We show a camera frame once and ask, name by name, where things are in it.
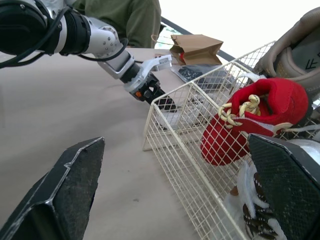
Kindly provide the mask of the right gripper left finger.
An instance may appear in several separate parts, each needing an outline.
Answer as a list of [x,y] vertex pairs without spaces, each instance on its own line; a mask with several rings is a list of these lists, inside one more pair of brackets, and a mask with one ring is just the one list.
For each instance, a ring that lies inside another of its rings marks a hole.
[[101,174],[104,137],[67,148],[25,194],[0,230],[2,240],[81,240]]

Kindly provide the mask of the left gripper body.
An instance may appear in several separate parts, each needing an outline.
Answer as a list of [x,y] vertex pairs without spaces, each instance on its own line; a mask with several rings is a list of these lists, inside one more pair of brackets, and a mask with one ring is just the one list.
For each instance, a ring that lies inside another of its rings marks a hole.
[[146,82],[131,91],[130,94],[136,100],[147,102],[150,105],[155,99],[164,95],[165,91],[161,88],[159,79],[153,73],[149,73]]

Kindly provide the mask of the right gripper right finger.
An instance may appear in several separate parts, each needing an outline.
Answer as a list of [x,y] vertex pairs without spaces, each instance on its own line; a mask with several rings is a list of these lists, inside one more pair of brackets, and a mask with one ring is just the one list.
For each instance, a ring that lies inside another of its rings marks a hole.
[[276,220],[289,240],[320,238],[320,143],[250,134],[251,159]]

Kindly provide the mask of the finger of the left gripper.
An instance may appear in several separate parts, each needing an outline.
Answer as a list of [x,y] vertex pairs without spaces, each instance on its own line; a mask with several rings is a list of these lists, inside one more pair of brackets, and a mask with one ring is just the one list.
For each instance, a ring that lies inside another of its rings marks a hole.
[[155,95],[152,97],[152,100],[157,98],[159,99],[155,101],[155,105],[158,106],[160,110],[169,111],[171,113],[177,111],[177,106],[170,96]]

